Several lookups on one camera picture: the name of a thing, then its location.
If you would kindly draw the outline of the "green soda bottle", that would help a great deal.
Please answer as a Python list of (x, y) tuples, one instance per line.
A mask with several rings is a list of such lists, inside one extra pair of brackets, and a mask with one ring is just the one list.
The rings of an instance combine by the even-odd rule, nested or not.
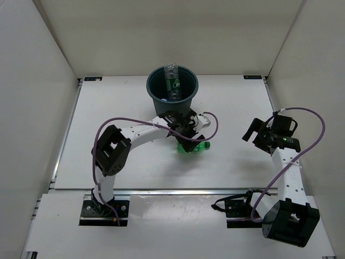
[[(205, 149), (210, 149), (210, 147), (211, 147), (211, 143), (209, 141), (200, 142), (200, 143), (198, 143), (198, 145), (196, 147), (193, 148), (191, 153), (199, 153)], [(179, 143), (177, 143), (177, 152), (178, 153), (186, 153), (186, 151), (184, 150), (182, 145)]]

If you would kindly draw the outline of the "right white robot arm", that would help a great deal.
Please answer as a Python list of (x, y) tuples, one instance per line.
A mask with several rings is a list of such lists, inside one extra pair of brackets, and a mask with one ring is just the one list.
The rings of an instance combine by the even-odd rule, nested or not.
[(268, 153), (277, 171), (285, 170), (278, 178), (276, 195), (250, 188), (245, 194), (221, 198), (225, 207), (211, 208), (226, 213), (227, 226), (261, 226), (265, 238), (305, 247), (319, 220), (319, 210), (312, 207), (302, 183), (299, 140), (293, 137), (298, 123), (291, 117), (273, 115), (267, 121), (253, 119), (242, 139), (248, 141), (257, 133), (253, 144)]

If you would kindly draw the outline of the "green label clear bottle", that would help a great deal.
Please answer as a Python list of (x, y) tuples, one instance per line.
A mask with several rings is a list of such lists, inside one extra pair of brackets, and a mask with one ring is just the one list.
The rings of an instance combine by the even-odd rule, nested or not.
[(169, 101), (182, 100), (182, 90), (178, 72), (178, 65), (175, 63), (165, 65), (164, 76)]

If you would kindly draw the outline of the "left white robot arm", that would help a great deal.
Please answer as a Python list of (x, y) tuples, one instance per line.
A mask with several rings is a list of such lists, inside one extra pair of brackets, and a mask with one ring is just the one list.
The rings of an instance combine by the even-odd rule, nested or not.
[(136, 126), (117, 128), (105, 122), (96, 133), (92, 154), (94, 188), (91, 199), (93, 208), (102, 217), (116, 217), (113, 194), (117, 173), (124, 169), (130, 151), (152, 142), (174, 136), (185, 152), (192, 152), (205, 140), (200, 133), (211, 124), (204, 114), (189, 110), (186, 115), (177, 111), (161, 113), (150, 121), (138, 121)]

